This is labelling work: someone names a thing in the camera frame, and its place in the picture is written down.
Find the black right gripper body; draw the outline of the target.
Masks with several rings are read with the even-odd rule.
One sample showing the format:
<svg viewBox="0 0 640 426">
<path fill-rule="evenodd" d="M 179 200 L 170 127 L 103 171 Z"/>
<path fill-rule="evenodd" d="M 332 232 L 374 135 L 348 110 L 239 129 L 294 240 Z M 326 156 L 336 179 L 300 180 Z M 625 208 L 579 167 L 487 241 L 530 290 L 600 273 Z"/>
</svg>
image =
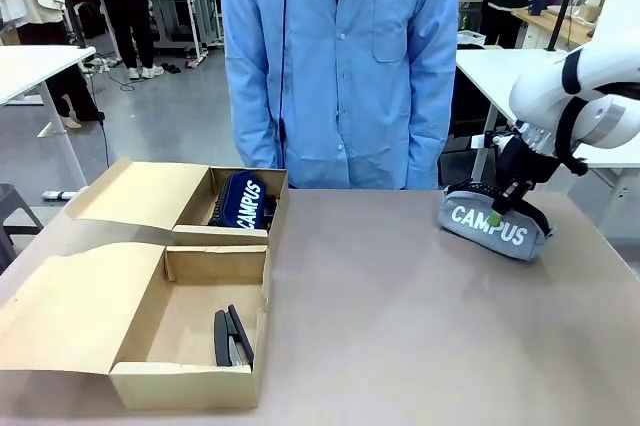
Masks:
<svg viewBox="0 0 640 426">
<path fill-rule="evenodd" d="M 524 195 L 556 172 L 558 160 L 531 149 L 520 137 L 509 137 L 496 162 L 496 181 L 502 193 L 517 190 Z"/>
</svg>

